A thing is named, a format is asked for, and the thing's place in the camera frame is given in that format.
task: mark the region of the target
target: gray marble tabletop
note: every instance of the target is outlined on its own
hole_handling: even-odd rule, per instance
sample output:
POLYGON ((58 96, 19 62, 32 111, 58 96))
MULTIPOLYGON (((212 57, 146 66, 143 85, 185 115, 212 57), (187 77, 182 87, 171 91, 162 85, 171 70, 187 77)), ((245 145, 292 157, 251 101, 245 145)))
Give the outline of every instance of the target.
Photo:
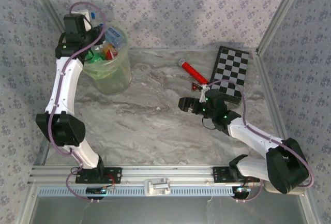
MULTIPOLYGON (((105 165, 226 165, 240 154, 259 156, 243 142, 202 126, 201 116, 182 112, 181 97, 199 98, 191 91, 193 78, 177 65, 184 57, 207 79, 217 51, 130 51, 132 82, 123 93, 105 96, 81 75, 75 115, 86 125, 86 139, 105 165)), ((247 120, 274 134, 259 76, 252 58, 244 86, 247 120)), ((242 113, 243 107, 229 104, 242 113)), ((47 165, 75 165, 50 149, 47 165)))

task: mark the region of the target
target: clear plastic bucket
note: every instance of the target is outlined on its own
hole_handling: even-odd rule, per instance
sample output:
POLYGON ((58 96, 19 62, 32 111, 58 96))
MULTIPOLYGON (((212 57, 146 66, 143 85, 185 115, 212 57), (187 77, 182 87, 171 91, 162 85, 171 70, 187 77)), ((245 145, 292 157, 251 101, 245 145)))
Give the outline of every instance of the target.
POLYGON ((106 28, 112 27, 123 35, 125 42, 113 60, 85 63, 83 71, 92 79, 97 90, 105 95, 114 95, 125 91, 131 83, 129 44, 127 35, 121 28, 114 23, 107 23, 106 25, 106 28))

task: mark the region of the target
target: black and white checkerboard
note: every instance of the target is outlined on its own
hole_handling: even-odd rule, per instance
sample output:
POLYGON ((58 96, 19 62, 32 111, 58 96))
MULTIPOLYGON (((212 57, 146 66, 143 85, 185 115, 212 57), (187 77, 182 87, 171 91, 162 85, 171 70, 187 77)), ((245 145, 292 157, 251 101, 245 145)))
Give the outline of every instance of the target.
MULTIPOLYGON (((220 46, 210 83, 220 79, 228 79, 244 88, 249 52, 244 52, 228 47, 220 46)), ((242 96, 235 86, 228 82, 220 82, 212 85, 212 89, 219 89, 224 94, 224 100, 239 104, 242 96)))

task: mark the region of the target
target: red plastic tube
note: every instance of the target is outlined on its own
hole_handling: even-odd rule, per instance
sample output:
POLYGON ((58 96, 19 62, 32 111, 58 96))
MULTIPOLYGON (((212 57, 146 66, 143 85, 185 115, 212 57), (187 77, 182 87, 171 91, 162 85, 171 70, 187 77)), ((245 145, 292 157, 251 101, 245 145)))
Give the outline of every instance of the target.
POLYGON ((197 72, 185 59, 181 58, 178 61, 178 65, 183 67, 194 79, 196 79, 200 84, 208 84, 209 82, 200 73, 197 72))

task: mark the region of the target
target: patterned wallpaper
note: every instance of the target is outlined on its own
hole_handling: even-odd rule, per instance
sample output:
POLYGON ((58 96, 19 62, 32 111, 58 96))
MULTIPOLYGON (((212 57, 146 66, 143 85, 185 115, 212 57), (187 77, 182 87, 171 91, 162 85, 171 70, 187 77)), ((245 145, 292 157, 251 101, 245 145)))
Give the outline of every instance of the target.
POLYGON ((58 35, 37 0, 0 0, 0 223, 14 223, 43 135, 58 35))
MULTIPOLYGON (((59 16, 84 0, 51 0, 59 16)), ((85 0, 126 29, 133 48, 255 48, 281 0, 85 0)))
POLYGON ((331 0, 295 0, 263 55, 287 132, 302 145, 331 223, 331 0))

